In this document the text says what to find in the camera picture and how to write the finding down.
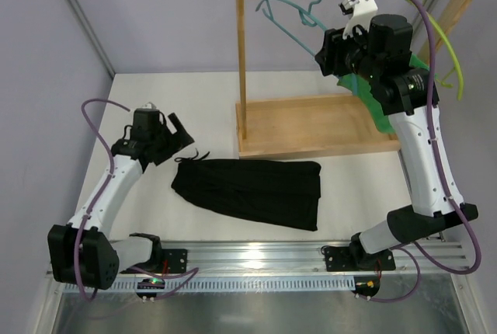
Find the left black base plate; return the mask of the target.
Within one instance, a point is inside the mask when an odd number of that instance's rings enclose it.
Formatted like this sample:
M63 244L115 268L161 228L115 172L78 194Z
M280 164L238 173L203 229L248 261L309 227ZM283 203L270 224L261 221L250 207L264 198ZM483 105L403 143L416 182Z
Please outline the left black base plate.
M162 274L181 274L186 272L188 259L187 249L163 249Z

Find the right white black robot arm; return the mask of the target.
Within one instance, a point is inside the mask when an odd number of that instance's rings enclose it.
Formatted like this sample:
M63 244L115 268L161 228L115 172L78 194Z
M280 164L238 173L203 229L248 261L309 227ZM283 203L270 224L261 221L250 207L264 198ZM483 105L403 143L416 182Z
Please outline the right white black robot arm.
M330 29L315 60L324 76L356 75L394 129L401 145L411 203L351 238L349 258L372 267L395 246L416 242L478 218L454 182L440 131L439 97L429 70L411 64L412 26L404 16L374 16L367 29Z

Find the green microfibre cloth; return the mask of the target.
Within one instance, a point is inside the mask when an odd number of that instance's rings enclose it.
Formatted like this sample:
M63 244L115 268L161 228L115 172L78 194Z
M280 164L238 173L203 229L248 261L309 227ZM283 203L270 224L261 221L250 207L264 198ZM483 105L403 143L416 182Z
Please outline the green microfibre cloth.
M428 65L413 54L408 64L392 64L376 85L352 72L339 78L338 85L360 98L379 132L393 134L390 115L412 115L415 109L427 105L428 77Z

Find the wooden clothes rack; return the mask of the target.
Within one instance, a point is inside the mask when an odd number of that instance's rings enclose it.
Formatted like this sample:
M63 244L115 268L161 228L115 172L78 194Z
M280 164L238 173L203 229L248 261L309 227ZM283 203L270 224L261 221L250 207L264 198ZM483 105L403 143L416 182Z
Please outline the wooden clothes rack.
M398 151L394 134L377 130L359 97L328 94L249 101L246 96L245 0L236 1L240 101L236 105L241 158L315 158ZM440 17L448 34L472 0L450 0Z

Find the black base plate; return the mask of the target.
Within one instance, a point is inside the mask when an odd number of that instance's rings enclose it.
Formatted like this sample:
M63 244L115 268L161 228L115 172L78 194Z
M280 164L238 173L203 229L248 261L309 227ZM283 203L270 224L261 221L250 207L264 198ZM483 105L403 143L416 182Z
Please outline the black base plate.
M393 253L389 250L368 254L362 251L353 251L350 247L327 245L321 248L321 254L324 256L325 268L328 272L396 270Z
M162 274L181 274L186 272L188 259L187 249L163 249Z

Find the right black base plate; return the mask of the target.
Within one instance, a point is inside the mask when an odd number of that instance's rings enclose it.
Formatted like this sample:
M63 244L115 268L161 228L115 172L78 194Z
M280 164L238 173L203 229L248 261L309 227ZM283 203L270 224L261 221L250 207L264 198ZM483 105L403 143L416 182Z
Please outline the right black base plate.
M389 250L368 254L362 251L353 251L350 247L327 245L321 248L321 254L324 256L325 268L328 272L396 270L393 253Z

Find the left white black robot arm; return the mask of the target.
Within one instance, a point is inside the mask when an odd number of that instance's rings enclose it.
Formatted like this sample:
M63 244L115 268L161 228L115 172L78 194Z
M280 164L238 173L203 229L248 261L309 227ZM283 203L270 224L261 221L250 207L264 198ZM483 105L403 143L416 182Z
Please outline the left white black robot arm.
M163 261L156 235L132 233L118 242L108 237L133 186L150 165L159 166L194 142L179 118L139 108L122 138L106 148L109 164L90 198L66 225L49 230L47 242L54 279L106 290L119 273L135 266L147 271Z

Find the teal plastic hanger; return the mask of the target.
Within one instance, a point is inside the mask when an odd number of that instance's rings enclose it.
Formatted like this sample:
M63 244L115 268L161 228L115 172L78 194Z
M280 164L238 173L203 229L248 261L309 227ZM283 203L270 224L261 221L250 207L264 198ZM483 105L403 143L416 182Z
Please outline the teal plastic hanger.
M345 26L340 0L259 0L254 4L255 27L251 69L319 71L315 55L327 29Z

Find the lime green plastic hanger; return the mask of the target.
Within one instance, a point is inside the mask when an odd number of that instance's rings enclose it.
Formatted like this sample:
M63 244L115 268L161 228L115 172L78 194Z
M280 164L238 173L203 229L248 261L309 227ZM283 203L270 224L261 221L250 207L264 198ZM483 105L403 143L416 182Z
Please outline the lime green plastic hanger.
M412 0L405 0L405 1L408 2L410 5L415 6L415 4L413 3ZM451 60L453 62L452 69L444 77L442 77L442 78L436 77L435 80L439 85L443 86L444 88L452 89L454 87L454 85L452 83L446 82L446 80L450 75L455 73L457 76L457 83L458 83L457 84L457 101L461 101L462 97L463 97L465 82L464 82L464 75L462 72L461 64L459 62L457 54L456 54L454 47L452 46L452 43L450 42L448 36L443 32L439 23L429 13L427 13L427 16L429 18L429 21L432 24L434 31L436 31L439 34L443 44L445 45L445 47L447 49L447 52L450 55ZM420 60L418 57L416 57L414 54L411 56L410 65L414 66L415 68L429 69L429 66L425 62Z

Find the black trousers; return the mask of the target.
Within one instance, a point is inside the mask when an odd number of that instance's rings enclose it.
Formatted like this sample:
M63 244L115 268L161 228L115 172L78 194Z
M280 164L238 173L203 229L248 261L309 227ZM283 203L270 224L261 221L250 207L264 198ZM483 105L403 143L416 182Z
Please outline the black trousers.
M318 230L321 165L314 161L178 157L171 188L186 202L246 221Z

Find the aluminium mounting rail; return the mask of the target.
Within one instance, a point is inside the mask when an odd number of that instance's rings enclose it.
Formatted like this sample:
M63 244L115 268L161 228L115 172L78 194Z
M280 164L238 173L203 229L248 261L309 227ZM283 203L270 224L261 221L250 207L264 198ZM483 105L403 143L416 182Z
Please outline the aluminium mounting rail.
M367 275L381 272L438 273L442 270L429 259L457 271L469 268L470 260L457 242L437 238L402 245L392 249L396 270L374 272L328 272L325 268L323 246L349 247L348 242L163 242L162 249L187 249L186 271L197 268L205 274L291 275L299 273L332 273Z

